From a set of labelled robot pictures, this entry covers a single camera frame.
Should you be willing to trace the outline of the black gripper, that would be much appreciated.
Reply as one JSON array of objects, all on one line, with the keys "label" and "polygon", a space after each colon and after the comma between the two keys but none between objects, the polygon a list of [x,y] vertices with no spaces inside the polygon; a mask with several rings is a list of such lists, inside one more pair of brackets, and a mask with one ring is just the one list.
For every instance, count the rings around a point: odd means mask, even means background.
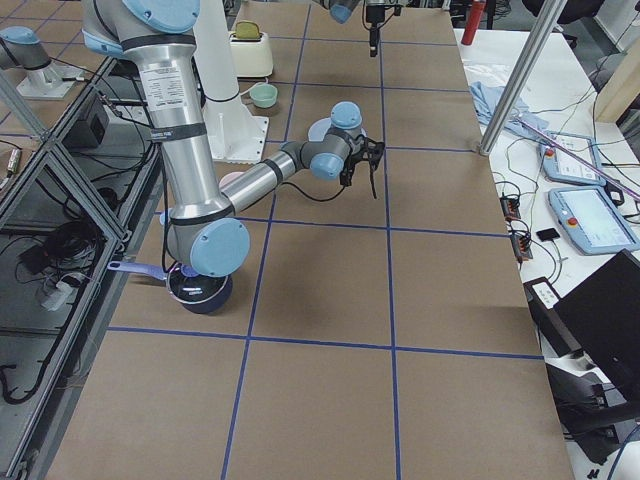
[{"label": "black gripper", "polygon": [[344,166],[340,172],[340,184],[342,186],[351,186],[352,178],[355,173],[355,167],[360,162],[366,162],[369,166],[369,181],[371,192],[374,199],[378,199],[375,172],[379,167],[382,156],[385,152],[385,143],[383,141],[374,141],[366,137],[360,143],[360,149],[355,153],[350,153],[345,160]]},{"label": "black gripper", "polygon": [[369,26],[369,55],[378,55],[378,25],[382,25],[387,19],[387,12],[393,15],[404,7],[403,0],[365,0],[364,22]]}]

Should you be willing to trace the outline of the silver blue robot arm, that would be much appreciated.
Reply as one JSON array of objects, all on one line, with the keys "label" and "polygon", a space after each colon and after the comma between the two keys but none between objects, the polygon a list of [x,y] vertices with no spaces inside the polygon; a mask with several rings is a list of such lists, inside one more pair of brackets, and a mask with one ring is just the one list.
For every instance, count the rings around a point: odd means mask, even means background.
[{"label": "silver blue robot arm", "polygon": [[369,33],[369,55],[375,58],[380,47],[381,30],[394,16],[400,16],[410,1],[402,0],[318,0],[316,4],[327,10],[331,18],[345,24],[361,6],[361,22]]},{"label": "silver blue robot arm", "polygon": [[377,169],[385,145],[363,133],[359,107],[348,101],[331,110],[319,141],[287,142],[237,178],[221,185],[201,97],[220,94],[237,103],[239,86],[224,8],[219,1],[85,1],[86,46],[123,58],[138,69],[175,204],[166,222],[170,255],[200,275],[235,272],[250,237],[235,214],[297,172],[351,183],[361,161]]}]

